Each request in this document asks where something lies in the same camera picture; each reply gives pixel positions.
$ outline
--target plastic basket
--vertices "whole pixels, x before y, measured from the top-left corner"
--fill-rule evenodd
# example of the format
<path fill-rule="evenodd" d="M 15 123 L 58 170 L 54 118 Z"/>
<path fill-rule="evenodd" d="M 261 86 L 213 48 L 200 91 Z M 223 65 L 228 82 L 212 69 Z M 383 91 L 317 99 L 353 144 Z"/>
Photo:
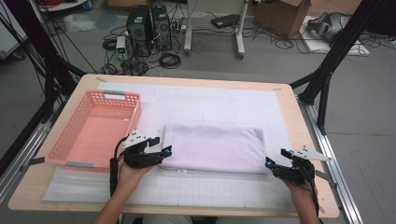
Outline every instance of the plastic basket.
<path fill-rule="evenodd" d="M 108 172 L 117 143 L 136 128 L 140 114 L 139 93 L 86 91 L 45 160 L 64 169 Z"/>

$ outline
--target wire bundle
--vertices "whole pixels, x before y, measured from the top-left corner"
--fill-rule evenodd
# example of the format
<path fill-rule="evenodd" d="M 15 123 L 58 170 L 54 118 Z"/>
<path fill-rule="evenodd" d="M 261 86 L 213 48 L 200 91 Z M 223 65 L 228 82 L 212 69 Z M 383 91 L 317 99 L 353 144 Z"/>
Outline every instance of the wire bundle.
<path fill-rule="evenodd" d="M 274 33 L 273 30 L 269 29 L 262 29 L 260 27 L 253 27 L 253 28 L 244 28 L 244 31 L 242 32 L 243 37 L 252 37 L 254 40 L 256 37 L 259 35 L 268 35 L 270 36 L 270 41 L 271 44 L 275 44 L 275 46 L 279 49 L 293 49 L 294 47 L 299 50 L 300 53 L 302 54 L 309 54 L 309 53 L 314 53 L 316 51 L 328 51 L 326 49 L 315 49 L 311 51 L 304 51 L 300 49 L 300 46 L 298 44 L 298 41 L 305 41 L 305 40 L 322 40 L 322 39 L 304 39 L 303 34 L 306 32 L 303 31 L 302 34 L 298 35 L 296 38 L 291 38 L 291 39 L 285 39 L 283 37 L 280 37 Z M 359 38 L 359 41 L 361 42 L 360 44 L 355 45 L 351 50 L 355 49 L 358 51 L 360 55 L 365 55 L 366 52 L 361 48 L 362 46 L 367 46 L 371 48 L 379 48 L 380 46 L 384 46 L 387 48 L 395 49 L 391 45 L 383 43 L 385 40 L 392 40 L 395 39 L 395 37 L 389 36 L 389 35 L 376 35 L 373 33 L 370 33 L 369 31 L 363 32 L 361 34 L 361 37 Z"/>
<path fill-rule="evenodd" d="M 165 53 L 160 58 L 160 66 L 166 69 L 175 69 L 181 65 L 180 57 L 173 53 Z"/>
<path fill-rule="evenodd" d="M 62 53 L 57 51 L 29 1 L 4 0 L 4 3 L 33 43 L 35 50 L 26 45 L 23 38 L 15 31 L 5 10 L 7 17 L 2 15 L 0 21 L 25 50 L 37 75 L 46 80 L 44 88 L 41 83 L 40 85 L 46 96 L 45 119 L 47 119 L 52 114 L 52 104 L 58 95 L 61 94 L 67 99 L 77 86 L 77 82 L 70 75 L 69 70 L 79 76 L 83 76 L 85 73 L 68 63 L 67 59 L 61 56 Z"/>
<path fill-rule="evenodd" d="M 110 63 L 111 59 L 113 58 L 114 54 L 116 53 L 116 45 L 117 45 L 117 39 L 110 38 L 106 39 L 105 42 L 103 42 L 103 48 L 106 50 L 105 54 L 105 65 L 103 65 L 100 69 L 100 72 L 104 75 L 110 74 L 110 75 L 116 75 L 119 71 L 117 70 L 116 66 L 114 64 Z M 111 54 L 111 57 L 108 58 L 108 52 L 113 52 Z"/>

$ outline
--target lavender towel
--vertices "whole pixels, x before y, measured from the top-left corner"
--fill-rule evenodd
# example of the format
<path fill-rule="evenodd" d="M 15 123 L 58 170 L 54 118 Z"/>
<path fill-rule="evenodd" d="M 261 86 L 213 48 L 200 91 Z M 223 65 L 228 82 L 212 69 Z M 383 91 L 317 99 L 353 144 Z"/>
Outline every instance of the lavender towel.
<path fill-rule="evenodd" d="M 172 146 L 165 169 L 268 174 L 262 129 L 170 123 L 163 146 Z"/>

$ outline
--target white stand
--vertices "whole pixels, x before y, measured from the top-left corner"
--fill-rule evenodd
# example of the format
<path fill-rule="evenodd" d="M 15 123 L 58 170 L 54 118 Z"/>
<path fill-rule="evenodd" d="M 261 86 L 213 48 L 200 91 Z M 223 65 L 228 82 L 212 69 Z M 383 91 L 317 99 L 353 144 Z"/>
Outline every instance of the white stand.
<path fill-rule="evenodd" d="M 244 40 L 242 38 L 242 30 L 244 29 L 245 17 L 247 15 L 247 11 L 248 11 L 248 0 L 244 0 L 244 5 L 242 5 L 239 26 L 235 31 L 236 45 L 238 47 L 238 54 L 241 59 L 244 59 L 245 57 L 245 46 L 244 46 Z"/>
<path fill-rule="evenodd" d="M 187 24 L 186 24 L 186 37 L 184 39 L 184 52 L 186 53 L 187 56 L 190 55 L 191 51 L 191 39 L 192 39 L 192 26 L 191 26 L 191 14 L 192 11 L 190 9 L 190 4 L 189 0 L 187 1 L 187 15 L 190 15 L 187 18 Z M 242 38 L 242 30 L 244 29 L 244 23 L 245 23 L 245 17 L 247 15 L 248 11 L 248 0 L 244 0 L 244 3 L 242 5 L 242 11 L 241 11 L 241 16 L 239 20 L 239 26 L 236 28 L 235 31 L 235 36 L 236 36 L 236 45 L 238 47 L 238 54 L 240 59 L 243 59 L 245 57 L 245 47 L 244 47 L 244 41 Z"/>

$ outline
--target human hand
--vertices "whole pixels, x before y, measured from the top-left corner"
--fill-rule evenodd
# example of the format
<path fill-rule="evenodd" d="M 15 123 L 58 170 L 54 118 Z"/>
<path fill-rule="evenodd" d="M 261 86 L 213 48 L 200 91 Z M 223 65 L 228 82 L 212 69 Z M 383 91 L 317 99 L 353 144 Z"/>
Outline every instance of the human hand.
<path fill-rule="evenodd" d="M 152 167 L 134 169 L 128 164 L 123 163 L 120 167 L 119 183 L 117 184 L 116 190 L 93 223 L 116 223 L 123 206 L 126 204 L 129 197 L 131 197 L 137 185 L 139 185 L 140 179 L 150 171 L 151 168 Z"/>
<path fill-rule="evenodd" d="M 151 167 L 143 169 L 135 169 L 130 167 L 128 164 L 123 163 L 120 167 L 119 182 L 116 187 L 116 191 L 132 192 L 137 188 L 140 179 L 151 170 Z"/>
<path fill-rule="evenodd" d="M 286 187 L 289 188 L 291 199 L 302 224 L 318 224 L 316 207 L 310 187 L 308 185 L 297 186 L 286 180 L 283 180 Z M 315 193 L 318 195 L 317 187 L 314 186 Z"/>

